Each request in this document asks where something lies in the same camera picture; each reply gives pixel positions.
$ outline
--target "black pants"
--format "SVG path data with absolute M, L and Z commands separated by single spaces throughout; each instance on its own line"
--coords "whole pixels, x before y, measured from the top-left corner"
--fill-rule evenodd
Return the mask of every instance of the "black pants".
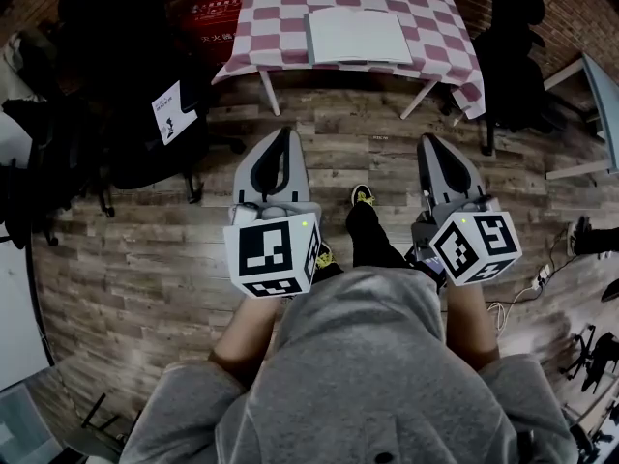
M 389 244 L 387 234 L 378 222 L 374 209 L 367 203 L 356 204 L 346 219 L 346 229 L 352 238 L 353 267 L 411 268 L 402 255 Z M 312 283 L 342 274 L 337 263 L 316 269 Z
M 576 238 L 574 254 L 600 254 L 619 251 L 619 227 L 584 232 Z

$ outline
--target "paper sign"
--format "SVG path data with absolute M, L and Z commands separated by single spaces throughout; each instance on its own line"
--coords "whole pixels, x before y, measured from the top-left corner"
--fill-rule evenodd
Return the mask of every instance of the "paper sign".
M 395 14 L 330 7 L 307 16 L 311 63 L 356 60 L 413 63 Z
M 181 81 L 176 81 L 170 89 L 153 101 L 152 105 L 163 144 L 169 144 L 197 119 L 195 110 L 189 113 L 183 113 L 181 110 Z

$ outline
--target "floor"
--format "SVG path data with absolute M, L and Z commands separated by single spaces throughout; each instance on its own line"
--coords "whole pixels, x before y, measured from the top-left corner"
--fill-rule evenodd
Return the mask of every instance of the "floor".
M 424 132 L 443 136 L 470 157 L 516 224 L 523 257 L 485 287 L 488 301 L 511 301 L 528 286 L 549 262 L 555 236 L 580 214 L 596 226 L 619 225 L 616 177 L 596 176 L 597 186 L 586 177 L 545 180 L 547 170 L 604 156 L 604 146 L 581 126 L 558 137 L 499 130 L 496 154 L 486 158 L 479 151 L 485 126 L 470 121 L 452 127 L 454 117 L 442 116 L 434 98 L 399 119 L 420 84 L 341 72 L 339 84 L 354 89 L 325 89 L 318 79 L 303 79 L 274 77 L 278 118 L 256 77 L 223 83 L 210 129 L 242 137 L 249 146 L 281 126 L 301 134 L 312 197 L 322 205 L 323 236 L 344 268 L 351 266 L 352 249 L 343 224 L 349 191 L 358 183 L 374 190 L 392 243 L 402 252 L 410 247 L 409 226 L 421 210 L 416 144 Z M 295 83 L 304 89 L 291 87 Z M 226 279 L 222 239 L 240 159 L 227 151 L 206 157 L 196 170 L 204 184 L 198 205 L 186 203 L 178 176 L 113 191 L 115 218 L 103 216 L 93 196 L 75 201 L 56 222 L 58 247 L 35 237 L 36 280 L 57 365 L 29 386 L 59 438 L 102 392 L 108 394 L 103 415 L 121 414 L 128 424 L 168 363 L 208 356 L 242 299 Z M 565 242 L 553 258 L 557 266 L 565 263 Z M 538 300 L 515 306 L 500 338 L 505 354 L 536 353 L 559 398 L 575 407 L 586 406 L 592 395 L 580 394 L 579 384 L 566 382 L 557 366 L 574 354 L 569 335 L 586 322 L 601 332 L 615 328 L 619 303 L 601 304 L 600 296 L 616 277 L 616 258 L 578 260 Z

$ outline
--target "power strip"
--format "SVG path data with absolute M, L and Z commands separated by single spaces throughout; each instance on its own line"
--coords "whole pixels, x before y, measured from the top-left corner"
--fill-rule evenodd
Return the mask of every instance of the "power strip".
M 545 287 L 548 282 L 548 278 L 550 277 L 550 265 L 543 265 L 538 274 L 533 280 L 531 280 L 531 288 L 533 290 L 540 290 L 540 288 Z

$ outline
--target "checkered tablecloth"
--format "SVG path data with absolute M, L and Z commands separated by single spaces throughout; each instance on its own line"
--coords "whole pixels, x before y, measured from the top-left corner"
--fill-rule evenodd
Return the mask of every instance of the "checkered tablecloth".
M 311 65 L 304 15 L 334 6 L 398 15 L 413 64 Z M 486 111 L 482 72 L 454 0 L 243 0 L 232 55 L 213 84 L 262 70 L 311 68 L 438 80 L 456 85 L 454 97 L 469 119 Z

